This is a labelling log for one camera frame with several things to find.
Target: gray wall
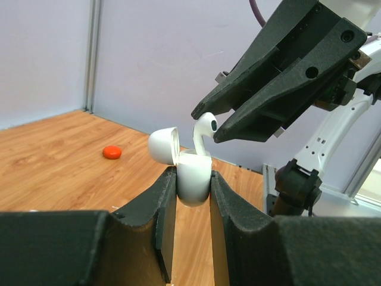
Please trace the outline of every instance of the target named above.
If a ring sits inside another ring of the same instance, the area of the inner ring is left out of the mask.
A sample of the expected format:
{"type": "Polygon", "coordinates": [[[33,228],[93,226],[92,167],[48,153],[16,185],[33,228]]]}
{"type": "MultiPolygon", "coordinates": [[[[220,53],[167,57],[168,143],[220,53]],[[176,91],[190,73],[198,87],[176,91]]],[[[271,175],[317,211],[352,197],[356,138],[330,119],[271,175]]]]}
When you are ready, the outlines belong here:
{"type": "Polygon", "coordinates": [[[80,109],[90,0],[0,1],[0,129],[80,109]]]}
{"type": "MultiPolygon", "coordinates": [[[[265,18],[279,2],[258,1],[265,18]]],[[[215,87],[217,73],[229,71],[260,30],[248,0],[105,0],[101,23],[95,113],[147,133],[178,126],[186,147],[193,146],[191,111],[215,87]]],[[[345,138],[326,185],[344,189],[379,131],[380,110],[381,105],[372,107],[345,138]]],[[[263,163],[280,167],[326,114],[310,108],[279,139],[265,144],[208,142],[209,150],[257,171],[263,163]]]]}

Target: wooden floor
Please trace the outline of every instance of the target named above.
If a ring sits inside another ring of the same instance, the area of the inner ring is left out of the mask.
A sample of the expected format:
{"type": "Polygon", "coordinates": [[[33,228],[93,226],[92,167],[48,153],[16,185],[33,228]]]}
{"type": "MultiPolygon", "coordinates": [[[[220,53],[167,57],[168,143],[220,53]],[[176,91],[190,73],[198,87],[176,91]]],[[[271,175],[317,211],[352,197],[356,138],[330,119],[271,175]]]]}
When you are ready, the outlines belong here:
{"type": "MultiPolygon", "coordinates": [[[[148,155],[148,136],[76,111],[0,132],[0,210],[114,211],[146,190],[166,166],[148,155]],[[102,156],[106,145],[123,150],[102,156]]],[[[229,185],[262,209],[262,176],[214,160],[229,185]]],[[[172,284],[213,281],[210,213],[177,204],[172,284]]]]}

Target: earbud case lid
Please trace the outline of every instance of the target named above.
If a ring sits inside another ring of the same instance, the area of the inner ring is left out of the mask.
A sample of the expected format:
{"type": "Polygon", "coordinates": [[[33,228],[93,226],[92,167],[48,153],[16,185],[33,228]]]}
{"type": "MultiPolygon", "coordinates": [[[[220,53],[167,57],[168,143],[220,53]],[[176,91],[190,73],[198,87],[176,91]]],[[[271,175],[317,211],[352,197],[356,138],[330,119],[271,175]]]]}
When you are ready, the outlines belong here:
{"type": "Polygon", "coordinates": [[[177,127],[153,132],[148,138],[148,152],[156,162],[177,166],[180,155],[180,140],[177,127]]]}

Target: screw hole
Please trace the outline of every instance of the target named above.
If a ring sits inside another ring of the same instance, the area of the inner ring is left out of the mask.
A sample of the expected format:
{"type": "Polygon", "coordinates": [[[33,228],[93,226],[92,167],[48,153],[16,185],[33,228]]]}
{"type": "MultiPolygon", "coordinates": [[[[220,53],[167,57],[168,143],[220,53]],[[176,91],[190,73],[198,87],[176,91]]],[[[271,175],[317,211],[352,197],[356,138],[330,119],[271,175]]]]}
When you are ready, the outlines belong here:
{"type": "Polygon", "coordinates": [[[353,40],[353,38],[355,37],[355,33],[351,30],[347,30],[345,32],[343,32],[343,34],[341,34],[341,40],[345,43],[349,43],[353,40]]]}
{"type": "Polygon", "coordinates": [[[308,77],[309,79],[314,79],[315,77],[317,77],[318,74],[319,74],[319,70],[318,70],[316,67],[309,67],[309,68],[305,71],[305,75],[306,75],[306,77],[308,77]]]}
{"type": "Polygon", "coordinates": [[[316,7],[315,7],[315,12],[316,13],[320,13],[323,9],[323,6],[321,6],[320,4],[317,4],[316,7]]]}
{"type": "Polygon", "coordinates": [[[352,60],[358,60],[361,57],[361,54],[359,51],[355,52],[355,54],[351,57],[352,60]]]}

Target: white earbud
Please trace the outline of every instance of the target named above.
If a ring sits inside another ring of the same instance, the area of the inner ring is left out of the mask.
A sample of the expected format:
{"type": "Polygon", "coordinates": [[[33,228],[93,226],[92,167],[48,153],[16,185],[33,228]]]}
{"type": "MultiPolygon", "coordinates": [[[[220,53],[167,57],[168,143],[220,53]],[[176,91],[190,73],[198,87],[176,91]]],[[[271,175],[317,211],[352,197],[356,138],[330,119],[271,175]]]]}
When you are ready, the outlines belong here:
{"type": "Polygon", "coordinates": [[[204,113],[196,122],[193,129],[193,141],[197,155],[207,156],[203,135],[213,138],[217,131],[217,119],[213,113],[204,113]]]}

